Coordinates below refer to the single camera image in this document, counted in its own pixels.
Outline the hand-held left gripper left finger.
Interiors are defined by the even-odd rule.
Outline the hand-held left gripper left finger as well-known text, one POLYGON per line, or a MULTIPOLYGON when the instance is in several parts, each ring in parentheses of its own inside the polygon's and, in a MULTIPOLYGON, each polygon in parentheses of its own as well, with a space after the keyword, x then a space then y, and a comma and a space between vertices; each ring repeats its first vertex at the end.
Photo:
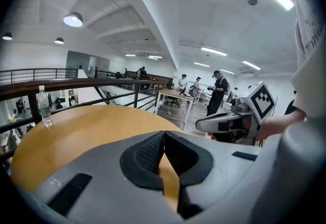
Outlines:
POLYGON ((120 156, 120 168, 124 176, 135 186, 163 190, 159 176, 159 164, 164 155, 163 131, 150 133, 149 137, 128 147, 120 156))

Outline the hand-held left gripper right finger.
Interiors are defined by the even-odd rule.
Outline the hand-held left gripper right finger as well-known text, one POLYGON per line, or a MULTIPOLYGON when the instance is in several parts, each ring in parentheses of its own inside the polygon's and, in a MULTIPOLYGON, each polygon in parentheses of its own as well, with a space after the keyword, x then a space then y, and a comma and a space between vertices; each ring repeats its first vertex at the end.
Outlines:
POLYGON ((175 132, 165 132, 164 147, 181 188, 202 183, 213 168, 213 156, 209 151, 175 132))

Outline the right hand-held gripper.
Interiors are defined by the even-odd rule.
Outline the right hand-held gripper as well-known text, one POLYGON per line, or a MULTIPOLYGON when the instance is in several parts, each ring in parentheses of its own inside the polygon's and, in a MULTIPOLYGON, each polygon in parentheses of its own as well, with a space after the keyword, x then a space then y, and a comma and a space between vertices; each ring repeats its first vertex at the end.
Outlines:
POLYGON ((247 89, 242 96, 226 103, 221 113, 197 120, 196 128, 211 132, 219 142, 253 146, 261 124, 275 106, 267 85, 261 81, 247 89))

